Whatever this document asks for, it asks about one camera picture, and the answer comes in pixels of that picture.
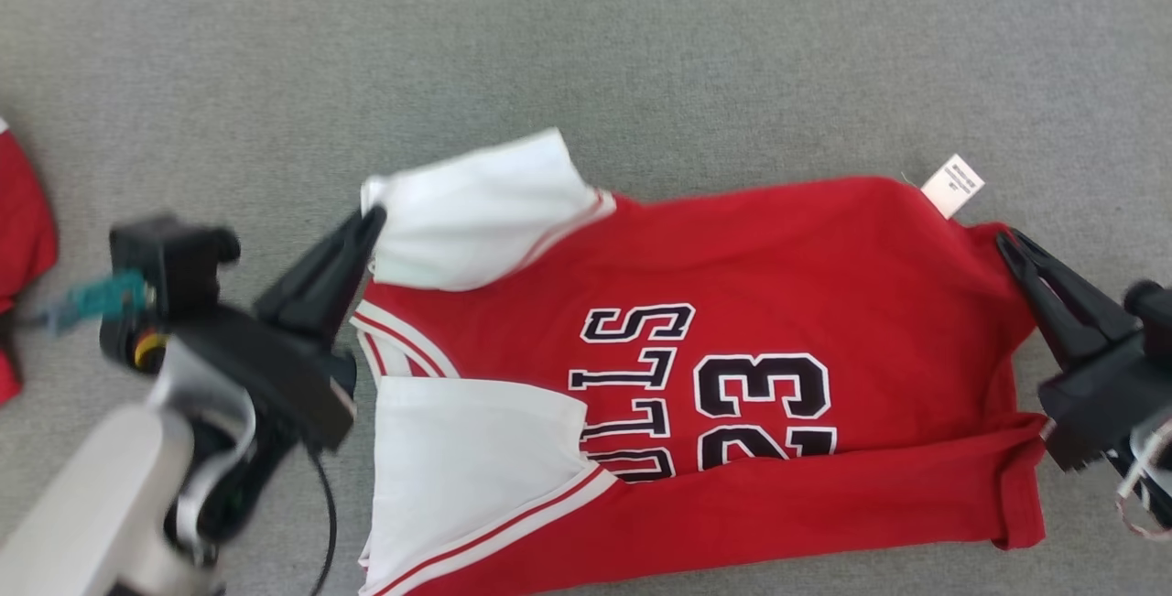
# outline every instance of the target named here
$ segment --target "gray fabric surface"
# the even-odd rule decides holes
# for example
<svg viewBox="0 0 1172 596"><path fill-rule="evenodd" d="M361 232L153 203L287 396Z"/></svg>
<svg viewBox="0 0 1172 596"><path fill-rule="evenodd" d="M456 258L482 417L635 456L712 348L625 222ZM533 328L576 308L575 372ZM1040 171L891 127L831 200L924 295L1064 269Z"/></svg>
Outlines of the gray fabric surface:
<svg viewBox="0 0 1172 596"><path fill-rule="evenodd" d="M159 207L234 225L247 300L356 203L366 174L557 125L582 173L640 199L872 173L921 183L954 151L989 186L962 220L1026 228L1106 292L1172 279L1168 0L2 0L0 116L49 189L62 260L26 304L107 266ZM21 337L0 409L0 534L84 433L146 384L96 329ZM1022 405L1054 371L1021 350ZM328 460L353 561L372 397ZM590 587L581 596L1166 594L1168 548L1115 519L1112 472L1040 471L1049 537L941 544ZM325 511L301 455L226 554L231 594L308 590Z"/></svg>

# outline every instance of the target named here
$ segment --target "teal object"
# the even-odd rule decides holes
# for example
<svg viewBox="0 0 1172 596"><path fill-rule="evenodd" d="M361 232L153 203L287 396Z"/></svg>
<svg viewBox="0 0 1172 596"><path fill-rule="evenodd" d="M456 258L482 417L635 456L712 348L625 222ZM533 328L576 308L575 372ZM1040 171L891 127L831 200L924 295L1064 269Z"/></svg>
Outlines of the teal object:
<svg viewBox="0 0 1172 596"><path fill-rule="evenodd" d="M134 315L154 306L155 288L143 275L138 270L121 270L96 283L71 288L62 301L45 309L36 322L59 336L87 320Z"/></svg>

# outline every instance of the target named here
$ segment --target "clothing label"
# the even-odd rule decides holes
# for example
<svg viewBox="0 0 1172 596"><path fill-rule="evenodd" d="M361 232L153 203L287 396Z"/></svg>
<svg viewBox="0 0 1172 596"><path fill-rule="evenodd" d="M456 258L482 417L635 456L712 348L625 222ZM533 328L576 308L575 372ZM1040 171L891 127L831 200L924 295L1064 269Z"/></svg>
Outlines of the clothing label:
<svg viewBox="0 0 1172 596"><path fill-rule="evenodd" d="M984 179L979 178L959 153L954 153L920 191L928 196L941 215L952 218L983 186Z"/></svg>

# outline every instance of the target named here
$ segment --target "black cable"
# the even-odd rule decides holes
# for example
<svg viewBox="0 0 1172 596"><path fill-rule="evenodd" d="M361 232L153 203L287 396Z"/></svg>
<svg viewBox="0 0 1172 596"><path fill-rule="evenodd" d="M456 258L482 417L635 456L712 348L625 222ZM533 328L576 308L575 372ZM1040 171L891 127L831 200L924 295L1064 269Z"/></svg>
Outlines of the black cable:
<svg viewBox="0 0 1172 596"><path fill-rule="evenodd" d="M334 563L334 544L338 543L338 509L334 507L334 492L329 488L329 478L326 477L326 467L321 465L321 455L316 451L311 451L308 447L306 452L309 454L309 461L313 463L313 467L318 468L318 478L321 480L321 488L326 492L326 509L329 512L329 547L326 548L326 563L321 566L321 574L318 576L318 583L314 584L313 591L309 596L318 596L321 594L322 588L326 587L326 578L329 576L329 567Z"/></svg>

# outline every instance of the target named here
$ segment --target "red fabric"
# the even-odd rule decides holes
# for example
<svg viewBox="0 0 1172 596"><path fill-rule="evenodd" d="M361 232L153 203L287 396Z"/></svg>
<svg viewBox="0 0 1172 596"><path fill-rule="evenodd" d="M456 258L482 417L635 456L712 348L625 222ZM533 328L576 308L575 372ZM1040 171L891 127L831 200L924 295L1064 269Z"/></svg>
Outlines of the red fabric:
<svg viewBox="0 0 1172 596"><path fill-rule="evenodd" d="M57 259L49 205L12 132L0 132L0 313ZM0 358L0 404L20 392L11 363Z"/></svg>
<svg viewBox="0 0 1172 596"><path fill-rule="evenodd" d="M616 474L662 463L608 461L615 451L666 451L674 477L620 482L411 594L531 594L938 541L1037 543L1044 418L1016 411L1010 355L1033 321L995 248L1001 228L943 220L915 187L850 178L646 207L620 200L607 220L479 290L370 283L364 300L422 333L464 378L585 400L587 437L650 420L653 400L668 422L666 433L607 427L619 433L588 437L582 450ZM681 337L662 333L679 320L659 317L614 338L633 308L665 304L694 308ZM612 317L600 326L611 338L590 330L600 311ZM355 320L413 342L361 309ZM418 338L413 345L427 351ZM575 388L582 371L650 374L645 350L669 350L663 383ZM766 375L776 377L769 392L725 375L704 399L714 382L703 366L741 355L815 359L825 405L810 405L817 374L786 371ZM735 409L714 407L720 400ZM776 450L757 443L757 457L790 460L728 443L727 465L702 465L718 427L750 429ZM832 455L799 443L810 430L833 434Z"/></svg>

